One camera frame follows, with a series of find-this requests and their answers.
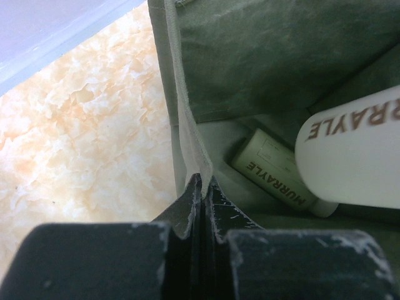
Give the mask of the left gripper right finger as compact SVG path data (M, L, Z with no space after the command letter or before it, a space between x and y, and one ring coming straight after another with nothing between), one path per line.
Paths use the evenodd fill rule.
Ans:
M263 229L210 184L204 200L211 299L394 299L380 245L356 230Z

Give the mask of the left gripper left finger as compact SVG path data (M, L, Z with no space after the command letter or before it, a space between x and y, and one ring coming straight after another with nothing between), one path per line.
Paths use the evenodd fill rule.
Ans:
M201 187L194 174L152 222L35 227L1 283L1 298L201 299Z

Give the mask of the green bottle with beige cap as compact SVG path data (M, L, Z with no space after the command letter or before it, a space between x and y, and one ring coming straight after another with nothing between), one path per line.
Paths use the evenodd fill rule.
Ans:
M294 153L256 129L232 160L232 166L269 194L297 211L327 218L337 203L319 199L303 183Z

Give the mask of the cream bottle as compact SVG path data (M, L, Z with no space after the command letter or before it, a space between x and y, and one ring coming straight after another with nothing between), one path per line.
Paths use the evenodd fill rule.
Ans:
M311 116L298 132L295 158L322 200L399 209L399 87Z

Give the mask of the green canvas bag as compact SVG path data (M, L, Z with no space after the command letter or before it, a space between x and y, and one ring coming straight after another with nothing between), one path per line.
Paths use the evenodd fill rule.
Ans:
M399 213L296 213L230 166L262 128L289 147L313 113L399 84L398 1L149 1L178 193L193 174L230 229L358 229L399 239Z

